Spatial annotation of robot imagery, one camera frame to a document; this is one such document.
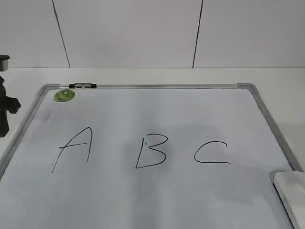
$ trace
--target black stand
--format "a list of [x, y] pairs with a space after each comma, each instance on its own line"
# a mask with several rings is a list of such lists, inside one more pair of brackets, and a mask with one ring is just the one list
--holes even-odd
[[[8, 68], [7, 61], [10, 57], [0, 55], [0, 71], [5, 71]], [[15, 114], [21, 107], [18, 99], [6, 96], [6, 90], [3, 86], [4, 79], [0, 76], [0, 137], [5, 137], [9, 131], [9, 124], [6, 117], [6, 111]]]

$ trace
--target white surface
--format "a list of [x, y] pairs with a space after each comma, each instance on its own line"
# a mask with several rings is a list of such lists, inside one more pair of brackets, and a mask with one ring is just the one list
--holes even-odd
[[304, 67], [304, 0], [204, 0], [195, 67]]
[[295, 229], [305, 228], [305, 174], [278, 172], [274, 185]]
[[1, 0], [0, 31], [10, 66], [68, 67], [51, 0]]
[[[269, 177], [291, 169], [248, 90], [75, 90], [66, 103], [54, 101], [57, 91], [0, 182], [4, 228], [291, 229]], [[56, 164], [59, 147], [88, 126], [88, 163], [81, 145]], [[194, 160], [210, 141], [227, 147], [208, 144], [196, 160], [230, 164]], [[163, 161], [160, 151], [162, 164], [143, 167]]]
[[56, 0], [71, 67], [191, 68], [201, 0]]
[[305, 168], [304, 69], [18, 69], [1, 74], [8, 96], [22, 105], [8, 114], [10, 131], [0, 138], [0, 154], [15, 134], [38, 90], [46, 83], [98, 84], [254, 83], [300, 164]]

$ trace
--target black marker writing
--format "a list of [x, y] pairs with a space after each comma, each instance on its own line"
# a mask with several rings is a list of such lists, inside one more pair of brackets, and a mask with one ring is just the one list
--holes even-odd
[[[87, 142], [87, 143], [80, 143], [80, 144], [75, 144], [75, 145], [69, 145], [69, 143], [70, 143], [74, 138], [76, 138], [78, 135], [80, 135], [82, 132], [84, 132], [84, 131], [87, 130], [87, 129], [89, 129], [90, 132], [91, 132], [90, 142]], [[88, 162], [88, 159], [89, 159], [89, 156], [90, 156], [90, 151], [91, 151], [92, 135], [93, 135], [92, 129], [91, 129], [90, 127], [87, 127], [87, 128], [85, 128], [85, 129], [83, 129], [82, 131], [80, 131], [77, 135], [75, 135], [75, 136], [74, 136], [65, 146], [60, 147], [59, 149], [62, 149], [62, 150], [61, 150], [61, 152], [58, 154], [58, 157], [57, 157], [57, 159], [56, 159], [56, 161], [55, 161], [55, 164], [54, 164], [52, 173], [53, 173], [54, 170], [55, 170], [55, 167], [56, 167], [56, 165], [57, 165], [57, 162], [58, 162], [59, 157], [61, 156], [61, 153], [64, 151], [64, 149], [65, 149], [66, 147], [78, 146], [78, 145], [83, 145], [83, 144], [90, 144], [90, 145], [89, 145], [89, 152], [88, 152], [87, 160], [86, 160], [86, 163], [87, 163], [87, 162]]]
[[207, 145], [207, 144], [214, 143], [214, 142], [225, 144], [225, 147], [227, 147], [227, 143], [226, 143], [226, 142], [221, 142], [221, 141], [211, 141], [211, 142], [207, 142], [207, 143], [203, 144], [202, 146], [200, 146], [199, 149], [197, 149], [196, 153], [194, 154], [194, 159], [195, 159], [195, 161], [197, 161], [197, 162], [199, 162], [199, 163], [225, 163], [225, 164], [230, 164], [230, 162], [225, 162], [225, 161], [207, 162], [207, 161], [198, 161], [198, 160], [196, 159], [196, 154], [199, 152], [199, 150], [200, 150], [202, 147], [204, 147], [204, 146]]
[[144, 138], [142, 138], [141, 149], [140, 149], [140, 153], [139, 153], [139, 156], [138, 156], [138, 161], [137, 161], [137, 164], [136, 164], [135, 168], [145, 168], [145, 167], [150, 167], [150, 166], [157, 166], [157, 165], [159, 165], [159, 164], [162, 164], [162, 163], [166, 160], [166, 154], [165, 154], [164, 152], [158, 150], [158, 149], [155, 149], [154, 147], [159, 146], [159, 145], [162, 145], [162, 144], [164, 144], [165, 142], [167, 142], [168, 137], [167, 137], [167, 136], [164, 136], [164, 135], [161, 135], [161, 134], [149, 134], [149, 135], [147, 135], [147, 136], [150, 136], [150, 135], [159, 135], [159, 136], [163, 136], [163, 137], [166, 138], [163, 142], [148, 147], [148, 148], [151, 149], [151, 150], [154, 150], [154, 151], [157, 151], [157, 152], [159, 152], [159, 153], [162, 153], [165, 157], [164, 157], [163, 161], [161, 161], [161, 162], [159, 162], [159, 163], [152, 164], [152, 165], [147, 165], [147, 166], [138, 167], [139, 160], [140, 160], [140, 156], [141, 156], [141, 152], [142, 152], [142, 150], [143, 150], [143, 144], [144, 144]]

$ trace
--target whiteboard corner piece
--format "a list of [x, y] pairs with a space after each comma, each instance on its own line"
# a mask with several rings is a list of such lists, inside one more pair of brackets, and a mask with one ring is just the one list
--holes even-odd
[[240, 89], [248, 89], [252, 94], [259, 94], [259, 91], [253, 83], [237, 83], [237, 87]]

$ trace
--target white table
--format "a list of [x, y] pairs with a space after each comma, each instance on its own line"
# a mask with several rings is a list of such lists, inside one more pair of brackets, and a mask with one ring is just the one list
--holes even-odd
[[16, 133], [38, 90], [47, 83], [198, 84], [253, 83], [305, 169], [305, 69], [67, 69], [10, 68], [1, 73], [7, 96], [21, 109], [8, 114], [10, 131], [0, 138], [0, 156]]

